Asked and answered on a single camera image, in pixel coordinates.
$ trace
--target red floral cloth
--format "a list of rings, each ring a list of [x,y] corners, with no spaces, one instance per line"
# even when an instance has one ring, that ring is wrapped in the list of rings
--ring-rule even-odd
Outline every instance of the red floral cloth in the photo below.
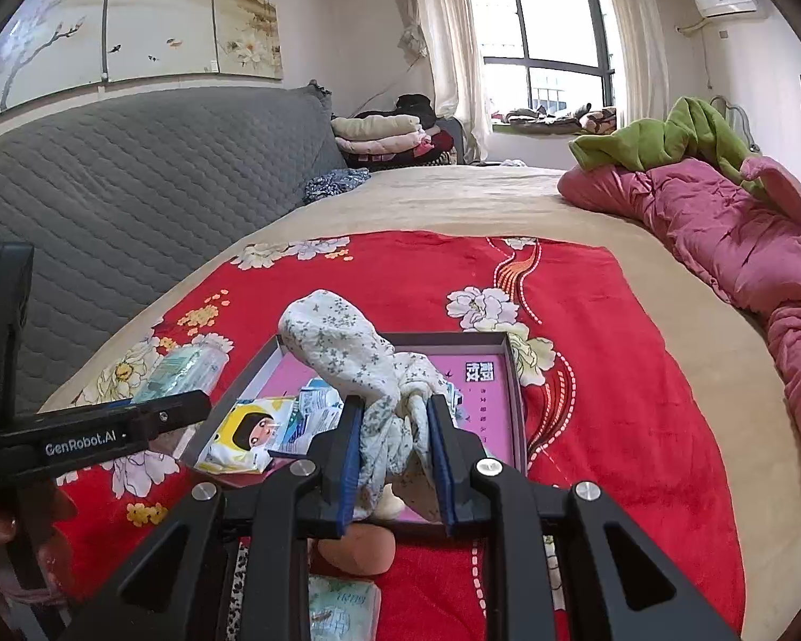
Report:
[[[228,351],[218,396],[275,333],[284,308],[315,288],[351,301],[378,331],[506,331],[523,385],[530,477],[599,483],[741,631],[744,571],[724,463],[688,382],[607,250],[425,232],[249,246],[83,397],[130,392],[158,355],[188,343]],[[79,510],[60,524],[79,597],[92,594],[192,484],[185,468],[163,474],[177,466],[153,456],[94,467],[62,487]],[[480,547],[400,545],[395,565],[376,580],[380,641],[483,639]],[[557,561],[549,563],[562,607]]]

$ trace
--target blue gripper pad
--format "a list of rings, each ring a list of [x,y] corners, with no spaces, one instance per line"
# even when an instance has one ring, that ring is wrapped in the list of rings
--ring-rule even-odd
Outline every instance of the blue gripper pad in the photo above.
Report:
[[[359,491],[359,432],[362,429],[362,415],[361,412],[356,413],[350,430],[347,453],[344,453],[339,509],[335,520],[338,537],[342,537],[352,521],[352,509]]]
[[[445,452],[442,429],[436,419],[436,407],[432,398],[427,402],[427,423],[430,429],[430,463],[433,467],[433,484],[436,487],[436,499],[439,502],[439,513],[449,535],[457,523],[457,512],[454,509],[453,479]]]

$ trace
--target curtain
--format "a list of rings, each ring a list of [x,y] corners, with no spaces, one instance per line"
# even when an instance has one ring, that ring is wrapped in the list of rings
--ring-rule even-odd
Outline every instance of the curtain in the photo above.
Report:
[[[427,57],[427,44],[425,34],[421,31],[419,18],[419,0],[395,0],[403,22],[403,35],[398,42],[398,48],[410,56],[410,62]]]
[[[436,115],[458,119],[468,135],[466,160],[483,160],[492,130],[472,0],[418,1],[421,28],[433,70]]]
[[[611,0],[623,47],[625,99],[617,98],[624,124],[641,118],[666,119],[670,81],[664,31],[656,0]],[[615,78],[621,74],[617,70]]]

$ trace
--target open box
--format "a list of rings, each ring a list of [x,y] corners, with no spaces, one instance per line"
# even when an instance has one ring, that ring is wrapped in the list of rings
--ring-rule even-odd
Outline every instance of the open box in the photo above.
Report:
[[[522,396],[506,333],[402,332],[382,337],[395,346],[395,351],[427,355],[462,394],[459,428],[475,432],[493,456],[526,473]],[[190,439],[181,460],[190,466],[197,465],[208,442],[239,400],[296,397],[301,387],[316,376],[311,368],[288,352],[278,335],[271,338],[216,402],[207,420]],[[263,481],[273,469],[284,464],[286,460],[275,458],[264,473],[214,477],[229,486],[248,486]],[[410,509],[397,520],[381,525],[411,534],[429,534],[425,530],[433,530],[432,524]]]

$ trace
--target metal bolt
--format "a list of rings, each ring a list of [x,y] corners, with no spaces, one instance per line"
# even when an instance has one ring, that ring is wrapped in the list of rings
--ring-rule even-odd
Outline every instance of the metal bolt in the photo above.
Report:
[[[308,477],[310,474],[314,473],[315,470],[318,469],[313,462],[310,460],[297,460],[297,462],[291,463],[291,472],[294,473],[297,477]]]
[[[217,486],[210,482],[200,482],[193,487],[190,494],[197,501],[209,501],[217,494]]]
[[[593,482],[579,482],[576,484],[576,494],[580,499],[595,501],[602,496],[602,490]]]
[[[500,474],[501,470],[503,469],[501,463],[495,458],[484,458],[483,460],[479,460],[476,467],[480,474],[485,474],[487,477],[496,477],[496,475]]]

